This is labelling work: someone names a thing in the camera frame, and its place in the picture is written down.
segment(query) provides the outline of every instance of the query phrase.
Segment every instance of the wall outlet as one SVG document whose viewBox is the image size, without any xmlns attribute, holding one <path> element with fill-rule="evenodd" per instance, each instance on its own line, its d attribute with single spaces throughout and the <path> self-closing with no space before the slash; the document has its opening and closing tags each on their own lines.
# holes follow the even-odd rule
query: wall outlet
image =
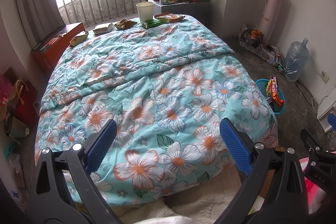
<svg viewBox="0 0 336 224">
<path fill-rule="evenodd" d="M 327 83 L 329 80 L 329 75 L 322 69 L 319 70 L 319 76 L 321 76 L 324 83 Z"/>
</svg>

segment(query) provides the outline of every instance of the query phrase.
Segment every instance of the floral comforter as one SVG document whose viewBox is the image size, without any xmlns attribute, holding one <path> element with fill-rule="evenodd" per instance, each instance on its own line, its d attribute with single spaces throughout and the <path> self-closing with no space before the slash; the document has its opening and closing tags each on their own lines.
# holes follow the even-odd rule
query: floral comforter
<svg viewBox="0 0 336 224">
<path fill-rule="evenodd" d="M 277 145 L 265 98 L 233 51 L 191 16 L 149 30 L 90 32 L 62 55 L 40 114 L 36 161 L 45 147 L 67 150 L 109 118 L 117 122 L 117 137 L 91 174 L 111 206 L 153 201 L 234 164 L 219 135 L 225 117 L 253 141 Z"/>
</svg>

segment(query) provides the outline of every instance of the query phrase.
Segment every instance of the gift bag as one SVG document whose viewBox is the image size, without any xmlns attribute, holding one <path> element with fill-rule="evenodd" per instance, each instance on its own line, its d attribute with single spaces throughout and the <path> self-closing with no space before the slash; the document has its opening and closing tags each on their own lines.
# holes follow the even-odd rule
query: gift bag
<svg viewBox="0 0 336 224">
<path fill-rule="evenodd" d="M 38 122 L 38 116 L 34 108 L 37 90 L 30 82 L 25 83 L 22 80 L 16 81 L 14 88 L 19 97 L 14 115 L 25 124 L 33 126 Z"/>
</svg>

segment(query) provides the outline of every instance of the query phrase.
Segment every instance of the red snack bag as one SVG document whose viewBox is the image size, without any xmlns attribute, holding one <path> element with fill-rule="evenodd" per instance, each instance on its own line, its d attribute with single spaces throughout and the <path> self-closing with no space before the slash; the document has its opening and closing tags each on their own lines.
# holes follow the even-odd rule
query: red snack bag
<svg viewBox="0 0 336 224">
<path fill-rule="evenodd" d="M 271 76 L 266 86 L 266 94 L 272 98 L 272 101 L 281 109 L 284 100 L 280 100 L 278 96 L 278 82 L 275 76 Z"/>
</svg>

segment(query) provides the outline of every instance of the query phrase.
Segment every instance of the white paper cup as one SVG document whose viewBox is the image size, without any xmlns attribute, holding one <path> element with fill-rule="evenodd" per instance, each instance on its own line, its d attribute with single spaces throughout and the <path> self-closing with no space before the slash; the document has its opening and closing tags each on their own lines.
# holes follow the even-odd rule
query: white paper cup
<svg viewBox="0 0 336 224">
<path fill-rule="evenodd" d="M 147 1 L 137 3 L 136 8 L 138 9 L 141 24 L 153 19 L 154 2 Z"/>
</svg>

